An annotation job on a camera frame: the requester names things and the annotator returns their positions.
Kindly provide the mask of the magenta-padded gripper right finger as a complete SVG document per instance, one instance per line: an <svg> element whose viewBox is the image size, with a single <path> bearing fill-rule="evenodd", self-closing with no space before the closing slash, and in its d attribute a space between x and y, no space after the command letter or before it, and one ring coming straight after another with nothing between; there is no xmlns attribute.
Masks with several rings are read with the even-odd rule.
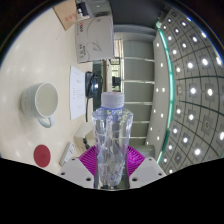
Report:
<svg viewBox="0 0 224 224"><path fill-rule="evenodd" d="M144 157L133 147L128 147L126 171L129 188L140 188L166 176L153 157Z"/></svg>

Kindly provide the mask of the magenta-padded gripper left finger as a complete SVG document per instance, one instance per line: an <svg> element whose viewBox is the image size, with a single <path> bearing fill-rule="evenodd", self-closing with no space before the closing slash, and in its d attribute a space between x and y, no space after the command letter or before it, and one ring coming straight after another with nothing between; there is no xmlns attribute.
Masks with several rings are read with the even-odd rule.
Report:
<svg viewBox="0 0 224 224"><path fill-rule="evenodd" d="M97 158L92 146L79 157L71 157L59 171L58 176L84 188L95 188Z"/></svg>

